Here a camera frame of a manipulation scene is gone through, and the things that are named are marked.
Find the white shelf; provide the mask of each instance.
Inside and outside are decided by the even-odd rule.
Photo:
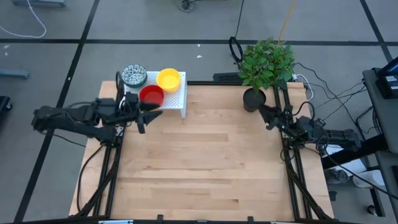
[[[124,85],[124,93],[130,92],[139,94],[139,92],[147,85],[157,85],[156,76],[159,72],[147,72],[148,79],[142,87],[130,88]],[[185,110],[187,107],[187,78],[185,72],[179,72],[181,77],[180,88],[174,93],[164,92],[163,104],[160,107],[162,110],[181,110],[182,118],[185,118]]]

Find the gray floor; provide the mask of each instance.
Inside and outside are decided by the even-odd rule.
[[[94,0],[66,0],[66,8],[35,7],[47,26],[45,39],[79,39]],[[385,41],[398,40],[396,0],[366,0]],[[180,12],[174,1],[101,0],[89,39],[216,39],[226,40],[236,32],[240,0],[197,2],[192,13]],[[244,3],[238,39],[277,37],[290,6],[289,0],[251,0]],[[0,2],[0,25],[19,34],[42,32],[29,10]],[[14,38],[0,31],[0,39]],[[286,40],[377,41],[359,0],[301,0],[296,2],[286,31]],[[14,109],[0,132],[0,223],[14,219],[43,135],[30,126],[33,110],[55,106],[68,73],[77,44],[0,44],[0,67],[20,68],[31,72],[30,79],[1,78],[0,95],[12,98]],[[330,88],[339,93],[361,81],[361,72],[382,67],[387,61],[379,46],[292,46],[297,62],[317,71]],[[398,47],[389,47],[393,57]],[[214,73],[236,72],[237,67],[226,44],[86,44],[70,86],[65,104],[93,100],[103,80],[112,80],[117,70],[138,63],[148,70],[173,67],[186,71],[189,80],[212,80]],[[310,83],[315,76],[300,67]],[[327,100],[322,89],[314,86],[312,103]],[[355,118],[371,105],[366,92],[347,102]],[[339,107],[337,101],[319,107],[317,117],[325,118]],[[354,128],[344,110],[327,120],[327,128]],[[361,120],[364,130],[373,126],[368,114]],[[74,141],[86,139],[62,133]],[[375,135],[371,130],[367,137]],[[68,215],[80,169],[83,150],[60,139],[53,139],[42,172],[30,201],[25,220],[62,218]],[[391,206],[383,197],[387,217],[367,214],[372,203],[369,191],[351,184],[331,185],[338,191],[332,203],[336,218],[347,222],[395,223]]]

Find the wooden table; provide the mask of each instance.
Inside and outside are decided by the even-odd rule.
[[[305,89],[302,83],[288,87],[295,112],[306,100]],[[266,130],[258,112],[244,111],[246,89],[189,86],[184,120],[179,111],[165,111],[146,127],[146,134],[139,134],[135,125],[127,128],[111,218],[156,219],[162,214],[165,220],[247,220],[253,216],[256,221],[293,221],[286,168],[279,157],[280,134],[277,128]],[[103,82],[99,97],[115,96],[114,82]],[[275,106],[272,89],[266,96],[266,104]],[[307,106],[300,115],[310,116]],[[95,139],[88,140],[83,162],[98,146]],[[103,155],[104,150],[84,171],[81,206],[97,188]],[[319,155],[304,149],[301,155],[307,188],[332,217]],[[300,214],[305,217],[297,192]],[[70,214],[76,212],[75,193]]]

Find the red bowl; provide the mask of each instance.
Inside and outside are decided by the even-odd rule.
[[[147,85],[139,92],[139,100],[147,103],[156,103],[162,106],[164,100],[164,92],[157,85]]]

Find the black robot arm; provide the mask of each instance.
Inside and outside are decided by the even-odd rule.
[[[321,119],[314,121],[313,118],[301,116],[296,122],[287,125],[287,120],[293,116],[291,105],[286,105],[283,111],[261,105],[259,111],[264,122],[268,123],[268,130],[277,127],[298,148],[303,148],[308,143],[336,144],[350,151],[357,151],[361,147],[361,141],[354,130],[324,129],[325,123]]]
[[[151,111],[159,105],[139,101],[138,96],[132,93],[127,93],[122,103],[104,98],[77,104],[84,105],[78,108],[72,108],[73,105],[67,108],[42,106],[34,111],[33,129],[41,133],[47,129],[62,129],[94,137],[101,143],[113,143],[116,139],[116,126],[135,122],[143,134],[144,125],[148,125],[163,112]]]

